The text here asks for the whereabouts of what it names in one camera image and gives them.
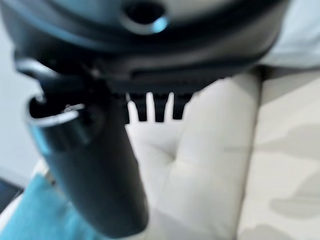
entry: beige sofa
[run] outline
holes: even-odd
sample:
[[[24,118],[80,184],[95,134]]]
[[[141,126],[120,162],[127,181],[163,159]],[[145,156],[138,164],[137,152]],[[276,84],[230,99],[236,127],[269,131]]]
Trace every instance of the beige sofa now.
[[[166,123],[153,123],[150,104],[149,122],[137,123],[130,106],[150,205],[147,230],[130,240],[320,239],[320,71],[269,78],[219,80],[183,121],[168,106]],[[48,174],[43,163],[36,172]]]

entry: blue towel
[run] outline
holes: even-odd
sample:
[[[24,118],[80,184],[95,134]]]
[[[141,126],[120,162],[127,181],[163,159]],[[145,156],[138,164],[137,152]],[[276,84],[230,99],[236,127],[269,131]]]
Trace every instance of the blue towel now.
[[[41,175],[26,188],[20,205],[0,234],[0,240],[107,239]]]

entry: black plastic handle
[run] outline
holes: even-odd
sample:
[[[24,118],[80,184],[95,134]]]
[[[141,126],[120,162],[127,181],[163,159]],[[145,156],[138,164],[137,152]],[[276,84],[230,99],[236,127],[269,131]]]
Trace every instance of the black plastic handle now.
[[[32,99],[27,123],[50,171],[75,208],[99,232],[142,232],[148,206],[119,106],[91,103],[64,112]]]

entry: round hole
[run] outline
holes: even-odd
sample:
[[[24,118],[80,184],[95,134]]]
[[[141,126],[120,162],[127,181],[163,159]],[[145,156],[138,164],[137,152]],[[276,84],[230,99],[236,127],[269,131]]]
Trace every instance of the round hole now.
[[[159,3],[149,1],[132,2],[125,6],[124,12],[129,19],[141,25],[150,25],[165,15]]]

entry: white wall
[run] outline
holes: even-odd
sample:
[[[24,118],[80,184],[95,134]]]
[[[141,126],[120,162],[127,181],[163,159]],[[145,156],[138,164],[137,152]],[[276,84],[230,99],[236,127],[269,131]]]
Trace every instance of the white wall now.
[[[15,72],[13,49],[0,20],[0,178],[25,186],[40,155],[24,124],[24,109],[40,88]]]

